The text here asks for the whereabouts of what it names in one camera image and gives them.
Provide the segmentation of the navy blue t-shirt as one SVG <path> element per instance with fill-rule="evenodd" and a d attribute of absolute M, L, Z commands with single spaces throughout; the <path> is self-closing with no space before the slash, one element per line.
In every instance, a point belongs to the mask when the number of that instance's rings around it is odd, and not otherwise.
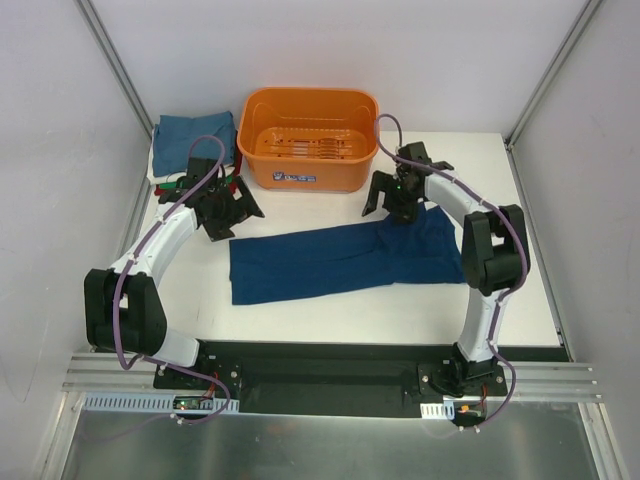
<path fill-rule="evenodd" d="M 455 228 L 439 207 L 418 205 L 408 224 L 383 220 L 229 244 L 236 306 L 300 300 L 393 284 L 465 282 Z"/>

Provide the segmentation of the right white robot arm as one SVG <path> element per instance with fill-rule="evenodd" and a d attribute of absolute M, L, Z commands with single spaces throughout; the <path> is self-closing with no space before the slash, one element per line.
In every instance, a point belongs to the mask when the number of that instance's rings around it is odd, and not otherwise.
<path fill-rule="evenodd" d="M 428 375 L 428 385 L 451 397 L 473 394 L 502 374 L 497 340 L 504 310 L 530 270 L 524 213 L 515 204 L 491 204 L 452 165 L 432 161 L 422 142 L 400 147 L 392 159 L 393 174 L 372 174 L 362 214 L 381 206 L 408 223 L 417 219 L 419 203 L 430 201 L 462 227 L 461 267 L 469 286 L 465 322 L 449 362 Z"/>

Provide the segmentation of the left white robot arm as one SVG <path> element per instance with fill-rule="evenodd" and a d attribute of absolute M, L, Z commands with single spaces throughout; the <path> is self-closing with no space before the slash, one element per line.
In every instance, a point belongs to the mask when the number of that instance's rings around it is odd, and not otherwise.
<path fill-rule="evenodd" d="M 198 356 L 196 338 L 170 328 L 158 286 L 198 229 L 212 242 L 227 240 L 233 226 L 263 215 L 241 175 L 227 175 L 215 160 L 190 158 L 186 174 L 159 196 L 150 225 L 133 245 L 109 268 L 86 275 L 89 344 L 119 356 L 178 365 L 176 375 L 188 388 L 204 387 L 212 367 Z"/>

